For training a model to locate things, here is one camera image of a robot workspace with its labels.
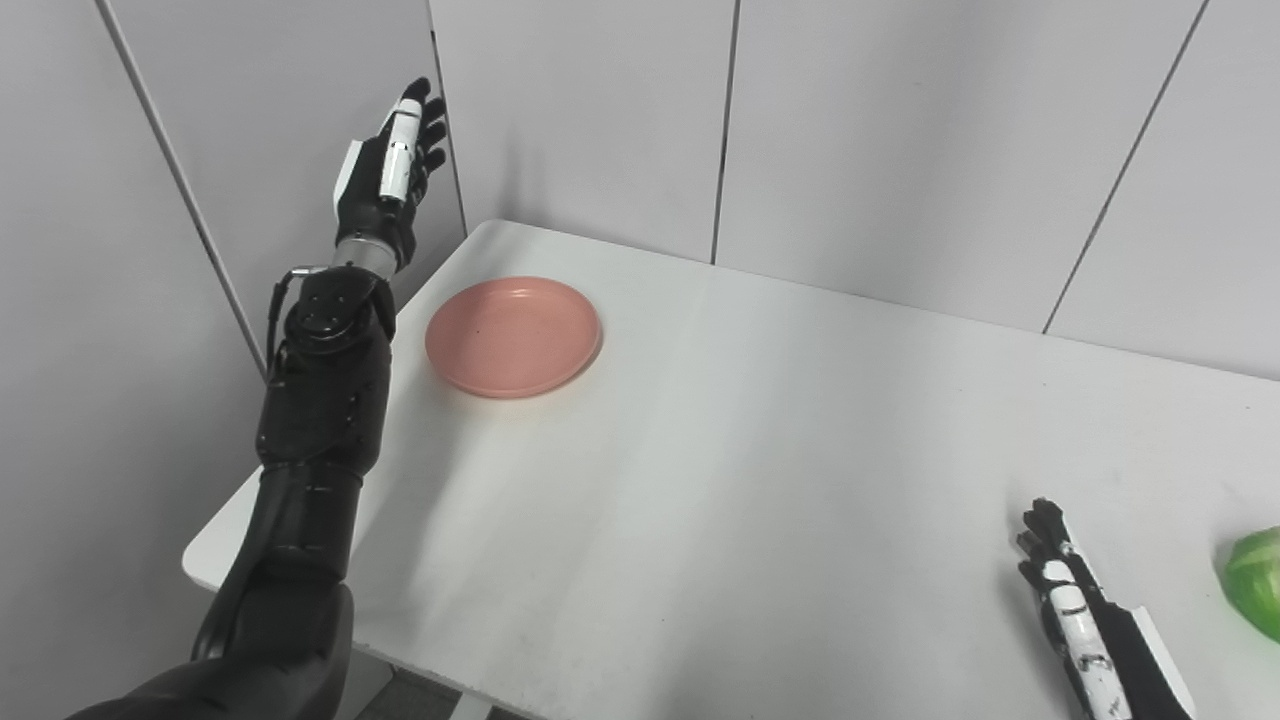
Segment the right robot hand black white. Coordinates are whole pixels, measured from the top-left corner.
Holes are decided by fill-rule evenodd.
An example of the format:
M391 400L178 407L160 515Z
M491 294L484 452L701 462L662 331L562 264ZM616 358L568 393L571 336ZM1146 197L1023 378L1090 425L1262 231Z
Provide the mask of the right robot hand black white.
M1021 515L1018 564L1044 635L1087 719L1194 719L1196 702L1144 607L1107 597L1062 509L1039 497Z

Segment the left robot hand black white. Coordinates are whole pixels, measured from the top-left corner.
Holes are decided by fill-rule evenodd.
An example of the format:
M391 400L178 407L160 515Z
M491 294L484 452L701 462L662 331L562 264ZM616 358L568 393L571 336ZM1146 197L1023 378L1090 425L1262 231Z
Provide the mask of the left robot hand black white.
M333 193L335 259L390 279L411 264L413 223L431 173L445 164L445 104L413 79L380 129L349 143Z

